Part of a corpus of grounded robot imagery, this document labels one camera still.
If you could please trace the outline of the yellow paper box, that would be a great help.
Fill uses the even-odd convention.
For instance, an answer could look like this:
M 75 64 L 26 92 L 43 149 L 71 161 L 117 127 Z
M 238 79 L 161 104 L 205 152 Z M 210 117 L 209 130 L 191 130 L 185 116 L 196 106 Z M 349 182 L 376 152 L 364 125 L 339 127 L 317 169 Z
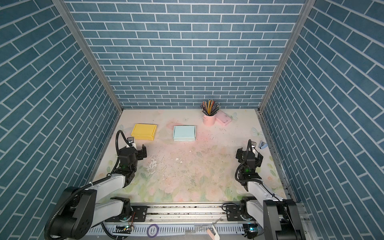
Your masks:
M 136 140 L 153 141 L 157 132 L 157 125 L 135 124 L 131 136 Z

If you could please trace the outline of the light blue paper box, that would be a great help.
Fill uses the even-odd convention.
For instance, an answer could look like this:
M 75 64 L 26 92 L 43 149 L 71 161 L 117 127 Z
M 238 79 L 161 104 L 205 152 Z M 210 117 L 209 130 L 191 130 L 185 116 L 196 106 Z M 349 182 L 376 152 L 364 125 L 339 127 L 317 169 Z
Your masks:
M 196 126 L 174 126 L 173 139 L 176 142 L 193 142 L 196 140 Z

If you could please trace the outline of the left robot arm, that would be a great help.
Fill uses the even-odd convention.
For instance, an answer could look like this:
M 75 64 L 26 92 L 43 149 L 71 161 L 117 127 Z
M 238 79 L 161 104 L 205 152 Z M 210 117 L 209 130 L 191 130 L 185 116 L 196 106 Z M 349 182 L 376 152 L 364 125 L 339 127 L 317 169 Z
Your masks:
M 113 197 L 106 202 L 103 199 L 131 183 L 138 161 L 147 157 L 147 148 L 142 146 L 141 150 L 137 150 L 135 146 L 126 146 L 118 149 L 117 154 L 116 165 L 106 177 L 80 188 L 68 187 L 63 191 L 45 225 L 46 240 L 79 240 L 97 225 L 101 225 L 110 238 L 124 239 L 111 233 L 105 221 L 128 223 L 131 228 L 137 217 L 135 208 L 128 198 Z

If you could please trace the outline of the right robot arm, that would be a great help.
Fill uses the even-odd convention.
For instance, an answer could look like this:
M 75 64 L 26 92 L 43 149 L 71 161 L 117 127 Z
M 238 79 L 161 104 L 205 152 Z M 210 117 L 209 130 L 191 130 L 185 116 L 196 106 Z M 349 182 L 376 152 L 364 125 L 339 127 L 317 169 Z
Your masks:
M 273 192 L 256 172 L 263 158 L 251 140 L 245 150 L 237 150 L 236 159 L 240 164 L 235 171 L 235 180 L 252 195 L 241 200 L 242 215 L 256 220 L 264 230 L 266 240 L 305 240 L 296 202 Z

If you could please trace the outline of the pink flat paper box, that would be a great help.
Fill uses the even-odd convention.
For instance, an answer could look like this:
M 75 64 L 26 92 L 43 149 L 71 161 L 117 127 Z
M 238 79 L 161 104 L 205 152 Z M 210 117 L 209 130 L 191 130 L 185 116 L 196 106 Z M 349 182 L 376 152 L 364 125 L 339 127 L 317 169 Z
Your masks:
M 218 111 L 215 116 L 216 116 L 216 122 L 223 127 L 227 126 L 232 122 L 232 118 L 229 117 L 223 111 Z

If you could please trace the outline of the pink metal pencil cup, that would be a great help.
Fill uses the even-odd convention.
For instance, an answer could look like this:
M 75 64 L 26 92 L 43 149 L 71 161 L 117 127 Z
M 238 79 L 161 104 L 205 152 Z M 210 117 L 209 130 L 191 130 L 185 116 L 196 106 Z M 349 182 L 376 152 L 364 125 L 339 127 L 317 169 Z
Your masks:
M 216 116 L 203 115 L 203 123 L 205 126 L 207 127 L 213 126 L 215 122 L 216 122 Z

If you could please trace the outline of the coloured pencils bundle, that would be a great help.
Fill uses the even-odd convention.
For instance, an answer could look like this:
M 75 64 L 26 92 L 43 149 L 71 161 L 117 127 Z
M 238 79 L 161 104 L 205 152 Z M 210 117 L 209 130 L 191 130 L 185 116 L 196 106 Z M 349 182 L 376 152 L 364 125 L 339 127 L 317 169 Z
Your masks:
M 214 100 L 207 100 L 201 103 L 202 112 L 206 116 L 214 116 L 220 108 L 220 104 Z

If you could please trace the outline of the white pink clip tool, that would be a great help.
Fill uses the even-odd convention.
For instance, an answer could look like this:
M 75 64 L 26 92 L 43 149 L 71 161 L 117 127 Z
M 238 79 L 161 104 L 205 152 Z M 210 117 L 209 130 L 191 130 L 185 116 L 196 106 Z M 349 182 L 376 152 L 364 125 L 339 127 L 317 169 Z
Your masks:
M 207 228 L 206 232 L 212 240 L 220 240 L 220 235 L 213 224 Z

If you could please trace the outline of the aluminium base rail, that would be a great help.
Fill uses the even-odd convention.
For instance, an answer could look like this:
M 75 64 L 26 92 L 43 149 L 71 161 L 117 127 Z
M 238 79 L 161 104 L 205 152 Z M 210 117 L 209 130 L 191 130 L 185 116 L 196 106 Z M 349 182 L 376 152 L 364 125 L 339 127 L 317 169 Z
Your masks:
M 242 215 L 239 202 L 234 203 L 133 203 L 133 229 L 128 223 L 107 221 L 113 234 L 123 237 L 166 237 L 203 235 L 212 224 L 219 235 L 262 234 L 263 229 L 253 218 Z

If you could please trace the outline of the aluminium corner post left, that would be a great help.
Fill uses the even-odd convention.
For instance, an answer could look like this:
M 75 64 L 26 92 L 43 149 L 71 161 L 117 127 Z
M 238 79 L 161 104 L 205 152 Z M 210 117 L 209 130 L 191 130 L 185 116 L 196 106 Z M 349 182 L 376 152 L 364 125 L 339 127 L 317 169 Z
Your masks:
M 81 30 L 79 29 L 74 17 L 72 16 L 71 12 L 69 11 L 65 1 L 62 0 L 52 0 L 54 6 L 58 10 L 59 14 L 61 15 L 62 19 L 66 23 L 67 27 L 69 28 L 71 34 L 73 35 L 74 39 L 76 40 L 77 44 L 79 45 L 80 49 L 84 53 L 85 57 L 87 58 L 89 64 L 91 65 L 92 69 L 96 73 L 97 77 L 99 78 L 100 82 L 104 86 L 105 90 L 107 91 L 110 99 L 114 103 L 116 109 L 121 114 L 123 112 L 123 107 L 120 104 L 120 101 L 118 100 L 116 94 L 114 93 L 111 85 L 109 84 L 102 68 L 100 67 L 98 61 L 96 60 L 94 54 L 91 51 L 91 48 L 89 47 L 87 41 L 85 40 L 83 34 L 81 33 Z

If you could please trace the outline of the aluminium corner post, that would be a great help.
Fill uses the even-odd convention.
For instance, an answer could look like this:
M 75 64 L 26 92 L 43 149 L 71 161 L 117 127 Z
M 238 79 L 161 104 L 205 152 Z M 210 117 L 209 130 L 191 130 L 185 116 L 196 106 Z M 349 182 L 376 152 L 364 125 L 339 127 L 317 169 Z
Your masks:
M 295 46 L 295 43 L 304 27 L 304 24 L 309 16 L 309 13 L 311 12 L 314 4 L 315 4 L 315 0 L 307 0 L 305 1 L 304 5 L 303 5 L 303 8 L 301 9 L 301 12 L 299 14 L 299 17 L 298 17 L 298 20 L 297 22 L 295 23 L 295 26 L 293 27 L 293 30 L 292 30 L 292 33 L 290 35 L 290 38 L 288 39 L 287 41 L 287 45 L 285 46 L 285 49 L 281 55 L 281 58 L 279 60 L 279 63 L 274 71 L 274 74 L 273 76 L 271 77 L 271 81 L 266 89 L 266 93 L 264 94 L 263 96 L 263 99 L 260 103 L 260 106 L 259 106 L 259 112 L 262 113 L 266 106 L 267 106 L 267 103 L 268 103 L 268 100 L 270 99 L 271 95 L 272 95 L 272 92 L 277 84 L 277 82 L 279 81 L 279 77 L 287 63 L 287 60 L 293 50 L 293 47 Z
M 96 73 L 97 77 L 99 78 L 100 82 L 104 86 L 105 90 L 107 91 L 110 99 L 114 103 L 116 109 L 121 114 L 123 112 L 123 107 L 120 104 L 120 101 L 118 100 L 116 94 L 114 93 L 111 85 L 109 84 L 102 68 L 100 67 L 98 61 L 96 60 L 94 54 L 91 51 L 91 48 L 89 47 L 87 41 L 85 40 L 83 34 L 81 33 L 81 30 L 79 29 L 74 17 L 72 16 L 71 12 L 69 11 L 65 1 L 62 0 L 52 0 L 54 6 L 58 10 L 59 14 L 61 15 L 62 19 L 66 23 L 67 27 L 69 28 L 71 34 L 73 35 L 74 39 L 76 40 L 77 44 L 79 45 L 80 49 L 84 53 L 85 57 L 87 58 L 89 64 L 91 65 L 92 69 Z

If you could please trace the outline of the aluminium corner post right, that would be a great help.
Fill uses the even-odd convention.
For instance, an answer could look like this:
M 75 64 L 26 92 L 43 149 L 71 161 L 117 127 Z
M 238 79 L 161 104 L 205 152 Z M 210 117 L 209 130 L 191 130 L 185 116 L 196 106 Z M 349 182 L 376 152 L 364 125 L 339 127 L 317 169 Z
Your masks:
M 267 103 L 268 103 L 268 100 L 270 99 L 271 95 L 272 95 L 272 92 L 277 84 L 277 82 L 279 81 L 279 77 L 287 63 L 287 60 L 293 50 L 293 47 L 295 46 L 295 43 L 304 27 L 304 24 L 309 16 L 309 13 L 311 12 L 314 4 L 315 4 L 315 0 L 307 0 L 305 1 L 304 5 L 303 5 L 303 8 L 301 9 L 301 12 L 299 14 L 299 17 L 298 17 L 298 20 L 297 22 L 295 23 L 295 26 L 293 27 L 293 30 L 292 30 L 292 33 L 290 35 L 290 38 L 288 39 L 287 41 L 287 45 L 285 46 L 285 49 L 281 55 L 281 58 L 279 60 L 279 63 L 274 71 L 274 74 L 273 76 L 271 77 L 271 81 L 266 89 L 266 93 L 264 94 L 263 96 L 263 99 L 260 103 L 260 106 L 259 106 L 259 112 L 262 113 L 266 106 L 267 106 Z

